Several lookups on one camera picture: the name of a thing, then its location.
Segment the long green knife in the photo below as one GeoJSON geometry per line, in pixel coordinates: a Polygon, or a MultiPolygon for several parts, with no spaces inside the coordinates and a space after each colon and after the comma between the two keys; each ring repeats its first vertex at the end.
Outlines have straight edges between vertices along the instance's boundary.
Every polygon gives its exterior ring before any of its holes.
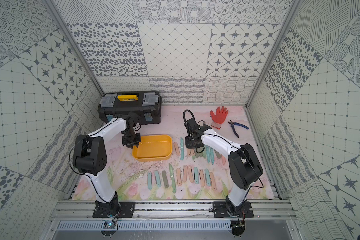
{"type": "Polygon", "coordinates": [[[169,170],[170,170],[170,178],[172,181],[172,191],[173,193],[176,193],[176,180],[175,180],[175,174],[174,174],[174,168],[171,164],[169,164],[169,170]]]}

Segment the light teal folding knife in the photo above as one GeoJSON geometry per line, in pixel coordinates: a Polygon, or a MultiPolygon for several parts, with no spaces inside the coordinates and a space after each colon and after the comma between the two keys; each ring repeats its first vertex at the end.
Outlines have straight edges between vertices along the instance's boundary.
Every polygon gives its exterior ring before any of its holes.
{"type": "Polygon", "coordinates": [[[155,174],[156,184],[157,184],[158,187],[160,187],[162,184],[161,184],[161,179],[160,179],[159,171],[155,170],[155,171],[154,171],[154,174],[155,174]]]}

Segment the beige pink knife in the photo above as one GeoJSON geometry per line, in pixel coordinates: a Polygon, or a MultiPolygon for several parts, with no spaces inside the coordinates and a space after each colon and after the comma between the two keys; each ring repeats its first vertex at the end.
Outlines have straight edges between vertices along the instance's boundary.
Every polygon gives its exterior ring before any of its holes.
{"type": "Polygon", "coordinates": [[[177,177],[177,185],[182,185],[182,170],[180,168],[177,168],[176,170],[176,177],[177,177]]]}

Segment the grey green knife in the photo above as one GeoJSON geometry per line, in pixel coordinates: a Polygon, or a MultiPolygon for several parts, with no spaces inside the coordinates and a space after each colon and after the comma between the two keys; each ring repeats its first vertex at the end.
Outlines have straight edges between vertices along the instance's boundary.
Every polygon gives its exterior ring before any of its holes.
{"type": "Polygon", "coordinates": [[[168,188],[169,188],[169,181],[168,181],[168,177],[167,177],[167,172],[166,172],[166,171],[162,171],[162,177],[163,177],[164,187],[165,187],[165,189],[168,189],[168,188]]]}

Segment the long teal knife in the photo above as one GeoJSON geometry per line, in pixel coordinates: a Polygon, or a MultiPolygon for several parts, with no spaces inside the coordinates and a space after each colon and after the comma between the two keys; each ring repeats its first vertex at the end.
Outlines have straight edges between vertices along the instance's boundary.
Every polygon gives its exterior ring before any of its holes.
{"type": "Polygon", "coordinates": [[[181,149],[181,161],[183,161],[185,158],[185,147],[184,147],[184,139],[183,138],[181,138],[180,149],[181,149]]]}

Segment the yellow plastic storage box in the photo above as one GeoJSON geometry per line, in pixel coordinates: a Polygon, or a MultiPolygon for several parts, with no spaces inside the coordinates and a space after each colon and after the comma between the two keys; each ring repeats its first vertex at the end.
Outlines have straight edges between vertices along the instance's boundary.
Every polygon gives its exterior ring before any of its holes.
{"type": "Polygon", "coordinates": [[[139,146],[134,146],[133,157],[139,162],[165,161],[173,152],[173,141],[169,135],[141,136],[139,146]]]}

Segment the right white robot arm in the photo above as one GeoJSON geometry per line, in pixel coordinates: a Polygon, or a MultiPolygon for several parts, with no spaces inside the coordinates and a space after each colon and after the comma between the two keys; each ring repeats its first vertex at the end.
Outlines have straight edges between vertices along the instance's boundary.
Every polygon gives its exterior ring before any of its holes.
{"type": "Polygon", "coordinates": [[[254,183],[259,181],[264,173],[253,146],[232,142],[219,135],[210,126],[199,125],[190,110],[184,110],[183,120],[188,134],[185,137],[186,148],[198,150],[208,146],[228,160],[234,185],[226,197],[226,208],[231,217],[240,216],[250,188],[255,187],[254,183]]]}

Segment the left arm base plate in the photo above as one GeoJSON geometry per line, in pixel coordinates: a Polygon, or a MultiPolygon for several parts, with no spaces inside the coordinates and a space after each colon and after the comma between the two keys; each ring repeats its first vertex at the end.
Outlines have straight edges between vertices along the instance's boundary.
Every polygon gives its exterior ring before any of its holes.
{"type": "Polygon", "coordinates": [[[93,218],[132,218],[136,202],[101,203],[95,201],[93,218]]]}

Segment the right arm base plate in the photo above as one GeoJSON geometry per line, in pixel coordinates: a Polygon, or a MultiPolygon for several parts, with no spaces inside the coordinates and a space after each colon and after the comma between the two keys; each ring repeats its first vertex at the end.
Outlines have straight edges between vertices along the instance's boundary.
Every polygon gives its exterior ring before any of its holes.
{"type": "Polygon", "coordinates": [[[252,204],[248,201],[244,201],[240,206],[227,202],[212,202],[209,212],[213,213],[215,218],[254,217],[252,204]]]}

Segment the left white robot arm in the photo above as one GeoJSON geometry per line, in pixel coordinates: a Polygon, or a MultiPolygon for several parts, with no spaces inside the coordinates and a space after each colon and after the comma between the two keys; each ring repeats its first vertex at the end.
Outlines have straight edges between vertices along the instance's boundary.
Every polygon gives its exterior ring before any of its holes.
{"type": "Polygon", "coordinates": [[[76,174],[89,178],[96,193],[95,214],[116,217],[122,211],[117,192],[105,171],[108,161],[106,144],[121,133],[124,146],[130,149],[138,147],[141,135],[135,133],[135,126],[139,123],[140,117],[136,113],[117,114],[98,130],[76,138],[71,168],[76,174]]]}

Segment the pale pink folding knife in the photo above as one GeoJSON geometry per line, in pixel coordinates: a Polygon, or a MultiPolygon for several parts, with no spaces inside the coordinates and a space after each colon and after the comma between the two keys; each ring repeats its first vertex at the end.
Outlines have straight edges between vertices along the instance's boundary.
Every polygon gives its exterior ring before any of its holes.
{"type": "Polygon", "coordinates": [[[181,151],[180,151],[180,148],[179,148],[179,145],[178,143],[174,142],[174,152],[177,156],[180,156],[181,155],[181,151]]]}

